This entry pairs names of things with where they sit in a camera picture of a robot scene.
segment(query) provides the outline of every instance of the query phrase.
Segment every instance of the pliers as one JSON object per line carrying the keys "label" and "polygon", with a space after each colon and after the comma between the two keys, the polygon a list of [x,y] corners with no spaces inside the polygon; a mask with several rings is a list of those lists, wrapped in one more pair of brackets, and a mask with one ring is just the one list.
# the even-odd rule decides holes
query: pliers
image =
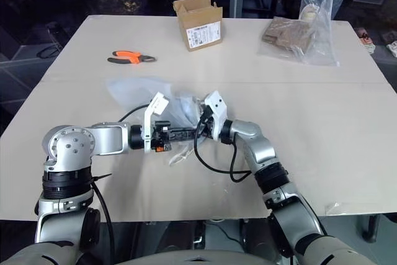
{"label": "pliers", "polygon": [[117,56],[119,58],[109,57],[107,61],[119,64],[127,64],[127,63],[141,63],[141,62],[154,62],[156,61],[155,57],[142,55],[139,52],[131,52],[131,51],[114,51],[113,56]]}

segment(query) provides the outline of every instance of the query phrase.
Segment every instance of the clear plastic bag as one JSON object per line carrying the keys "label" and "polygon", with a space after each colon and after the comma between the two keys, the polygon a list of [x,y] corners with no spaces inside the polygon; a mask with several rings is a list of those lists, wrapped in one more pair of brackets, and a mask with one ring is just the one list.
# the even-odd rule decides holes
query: clear plastic bag
{"label": "clear plastic bag", "polygon": [[[196,127],[200,119],[200,100],[191,94],[179,93],[173,95],[171,84],[156,78],[123,78],[107,81],[107,89],[112,97],[126,112],[152,100],[157,92],[169,99],[169,104],[160,116],[153,116],[155,120],[170,121],[172,127]],[[143,125],[143,114],[135,115]],[[193,141],[172,144],[177,152],[169,164],[176,164],[185,160],[193,151]]]}
{"label": "clear plastic bag", "polygon": [[[336,13],[342,5],[343,0],[332,0],[331,20],[335,18]],[[323,0],[301,0],[299,19],[314,20],[316,13],[319,11]]]}
{"label": "clear plastic bag", "polygon": [[262,34],[259,54],[308,65],[339,66],[332,45],[332,1],[321,1],[312,22],[274,17]]}

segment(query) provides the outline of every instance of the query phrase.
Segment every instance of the tabletop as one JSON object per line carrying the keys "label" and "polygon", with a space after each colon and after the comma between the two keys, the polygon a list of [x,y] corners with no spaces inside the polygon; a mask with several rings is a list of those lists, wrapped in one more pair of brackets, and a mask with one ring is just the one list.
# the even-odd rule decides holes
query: tabletop
{"label": "tabletop", "polygon": [[[397,211],[397,95],[347,22],[332,22],[339,67],[258,55],[270,20],[223,19],[223,42],[188,52],[175,17],[89,16],[50,66],[0,138],[0,218],[35,220],[49,129],[116,121],[126,111],[107,81],[161,78],[174,91],[203,97],[217,89],[230,119],[258,123],[290,179],[318,215]],[[155,56],[115,65],[115,50]],[[128,118],[131,124],[141,114]],[[200,151],[228,168],[232,148],[206,141]],[[252,177],[239,184],[194,155],[168,165],[172,152],[95,156],[93,175],[116,222],[266,217]],[[244,168],[242,154],[236,168]],[[92,205],[99,208],[95,199]]]}

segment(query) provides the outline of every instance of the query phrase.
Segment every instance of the open cardboard box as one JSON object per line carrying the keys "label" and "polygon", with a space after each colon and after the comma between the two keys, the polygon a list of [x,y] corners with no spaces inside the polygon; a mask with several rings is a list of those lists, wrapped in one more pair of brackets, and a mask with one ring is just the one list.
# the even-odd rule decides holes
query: open cardboard box
{"label": "open cardboard box", "polygon": [[177,0],[174,10],[188,51],[222,42],[222,7],[211,0]]}

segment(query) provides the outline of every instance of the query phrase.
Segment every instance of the white tag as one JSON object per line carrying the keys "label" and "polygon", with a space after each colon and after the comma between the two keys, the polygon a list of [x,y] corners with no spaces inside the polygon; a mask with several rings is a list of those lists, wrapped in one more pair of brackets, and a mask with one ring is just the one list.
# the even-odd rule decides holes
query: white tag
{"label": "white tag", "polygon": [[221,22],[186,29],[190,49],[221,39]]}

